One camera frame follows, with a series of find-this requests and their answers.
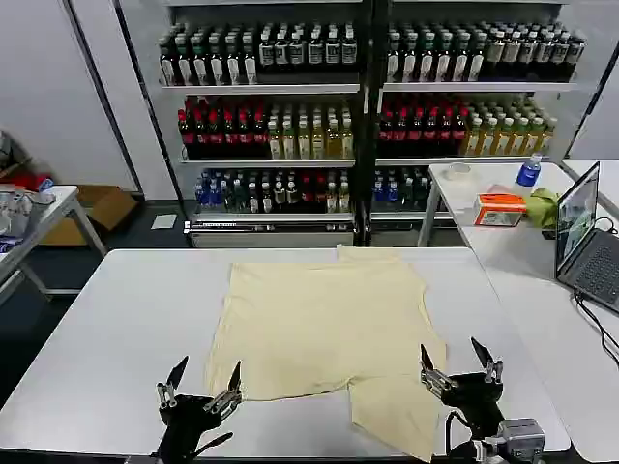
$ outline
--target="white wall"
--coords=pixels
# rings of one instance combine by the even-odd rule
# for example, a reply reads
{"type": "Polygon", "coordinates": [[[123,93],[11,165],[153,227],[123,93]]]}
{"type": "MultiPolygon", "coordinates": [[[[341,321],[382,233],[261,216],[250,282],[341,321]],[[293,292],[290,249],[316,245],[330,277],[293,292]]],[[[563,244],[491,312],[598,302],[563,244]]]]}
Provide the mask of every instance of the white wall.
{"type": "Polygon", "coordinates": [[[4,0],[0,126],[57,182],[136,190],[59,0],[4,0]]]}
{"type": "Polygon", "coordinates": [[[73,4],[144,197],[176,200],[112,0],[73,0],[73,4]]]}

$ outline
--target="orange box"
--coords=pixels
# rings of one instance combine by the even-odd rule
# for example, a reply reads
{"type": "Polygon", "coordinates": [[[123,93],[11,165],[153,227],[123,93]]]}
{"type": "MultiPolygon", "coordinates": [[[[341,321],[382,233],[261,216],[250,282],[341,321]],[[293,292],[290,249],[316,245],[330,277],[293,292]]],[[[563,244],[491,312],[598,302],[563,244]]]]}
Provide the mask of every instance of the orange box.
{"type": "Polygon", "coordinates": [[[484,193],[475,200],[475,225],[515,227],[526,213],[521,196],[509,193],[484,193]]]}

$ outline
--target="water bottle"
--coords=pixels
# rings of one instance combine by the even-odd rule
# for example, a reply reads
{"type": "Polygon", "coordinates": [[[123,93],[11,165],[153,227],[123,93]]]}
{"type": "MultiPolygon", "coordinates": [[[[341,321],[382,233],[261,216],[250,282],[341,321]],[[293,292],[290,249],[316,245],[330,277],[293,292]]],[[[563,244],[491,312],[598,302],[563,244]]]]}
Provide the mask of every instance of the water bottle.
{"type": "Polygon", "coordinates": [[[540,177],[540,171],[542,171],[542,155],[536,153],[520,167],[512,191],[519,196],[530,195],[540,177]]]}

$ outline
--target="metal shelf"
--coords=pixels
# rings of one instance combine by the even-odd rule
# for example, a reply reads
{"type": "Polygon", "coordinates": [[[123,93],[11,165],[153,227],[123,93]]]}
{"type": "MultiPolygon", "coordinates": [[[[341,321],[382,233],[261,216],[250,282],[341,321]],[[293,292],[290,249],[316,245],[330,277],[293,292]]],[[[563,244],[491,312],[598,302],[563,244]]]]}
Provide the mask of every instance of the metal shelf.
{"type": "Polygon", "coordinates": [[[335,168],[352,167],[353,159],[183,159],[183,164],[195,164],[212,169],[251,169],[251,168],[335,168]]]}
{"type": "Polygon", "coordinates": [[[363,0],[163,0],[167,7],[193,7],[217,5],[279,5],[303,3],[362,3],[363,0]]]}
{"type": "MultiPolygon", "coordinates": [[[[425,217],[425,211],[372,211],[370,214],[370,219],[374,221],[424,220],[425,217]]],[[[451,218],[452,215],[446,211],[438,211],[434,214],[434,220],[447,220],[451,218]]]]}
{"type": "Polygon", "coordinates": [[[277,224],[277,223],[352,223],[353,213],[323,213],[323,214],[234,214],[234,213],[198,213],[193,215],[191,223],[209,224],[277,224]]]}
{"type": "Polygon", "coordinates": [[[435,93],[520,93],[572,92],[578,84],[570,82],[387,82],[383,92],[435,93]]]}
{"type": "Polygon", "coordinates": [[[189,95],[323,95],[356,94],[359,84],[257,84],[165,86],[166,92],[189,95]]]}
{"type": "Polygon", "coordinates": [[[376,166],[429,166],[430,164],[450,164],[452,162],[523,162],[529,157],[453,157],[453,158],[378,158],[376,166]]]}

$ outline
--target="table leg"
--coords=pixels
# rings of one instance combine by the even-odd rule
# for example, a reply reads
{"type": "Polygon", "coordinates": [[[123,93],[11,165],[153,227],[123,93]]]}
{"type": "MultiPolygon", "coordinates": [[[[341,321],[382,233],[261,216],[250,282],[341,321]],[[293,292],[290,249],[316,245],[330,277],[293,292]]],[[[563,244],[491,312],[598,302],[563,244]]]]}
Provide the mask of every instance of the table leg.
{"type": "Polygon", "coordinates": [[[90,219],[86,216],[86,212],[76,200],[73,201],[73,205],[71,206],[70,216],[74,219],[75,224],[77,224],[81,235],[86,242],[88,242],[88,245],[96,249],[101,256],[105,258],[107,255],[107,248],[105,248],[105,245],[99,238],[93,224],[90,223],[90,219]]]}
{"type": "Polygon", "coordinates": [[[422,223],[422,229],[419,231],[419,239],[417,240],[417,247],[427,247],[429,242],[429,236],[432,232],[432,226],[434,225],[434,216],[438,209],[438,200],[441,194],[438,186],[435,182],[432,183],[432,188],[429,190],[429,197],[427,199],[426,217],[422,223]]]}

